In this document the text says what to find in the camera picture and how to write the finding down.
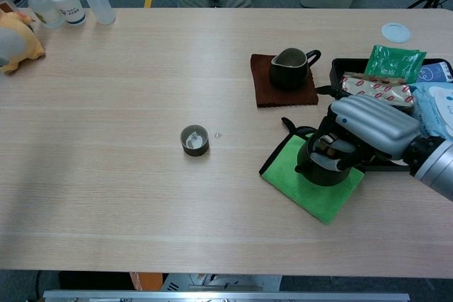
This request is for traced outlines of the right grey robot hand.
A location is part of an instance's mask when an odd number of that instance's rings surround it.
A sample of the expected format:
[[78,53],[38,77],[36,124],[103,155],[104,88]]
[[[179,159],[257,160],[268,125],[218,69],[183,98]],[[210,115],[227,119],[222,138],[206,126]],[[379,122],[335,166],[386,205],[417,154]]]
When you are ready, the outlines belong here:
[[[321,137],[334,134],[328,146],[342,153],[329,157],[316,147]],[[417,119],[367,95],[349,95],[333,101],[309,142],[309,160],[322,168],[341,172],[374,157],[400,160],[409,144],[420,136]]]

